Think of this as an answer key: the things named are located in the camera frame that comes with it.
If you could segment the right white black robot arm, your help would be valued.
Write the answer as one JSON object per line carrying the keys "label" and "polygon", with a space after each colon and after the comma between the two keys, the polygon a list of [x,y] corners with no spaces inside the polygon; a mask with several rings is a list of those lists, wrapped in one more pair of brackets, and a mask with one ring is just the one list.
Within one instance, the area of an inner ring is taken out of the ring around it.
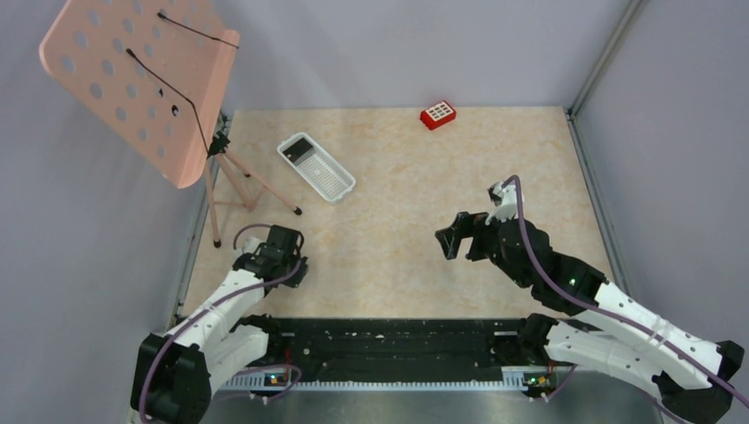
{"label": "right white black robot arm", "polygon": [[680,329],[600,270],[555,251],[547,232],[531,222],[461,212],[435,237],[448,260],[469,239],[469,261],[490,261],[559,313],[530,314],[520,322],[518,353],[524,361],[566,362],[627,382],[682,423],[716,423],[734,400],[747,402],[730,383],[743,362],[742,346]]}

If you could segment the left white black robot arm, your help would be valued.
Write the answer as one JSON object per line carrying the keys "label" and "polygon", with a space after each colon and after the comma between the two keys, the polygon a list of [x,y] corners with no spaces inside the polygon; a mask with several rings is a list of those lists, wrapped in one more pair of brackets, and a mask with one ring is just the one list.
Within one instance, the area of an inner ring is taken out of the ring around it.
{"label": "left white black robot arm", "polygon": [[140,344],[131,407],[142,423],[198,423],[215,394],[258,360],[278,362],[277,322],[246,316],[280,285],[296,288],[308,270],[301,231],[266,225],[266,238],[235,246],[223,281],[187,318]]}

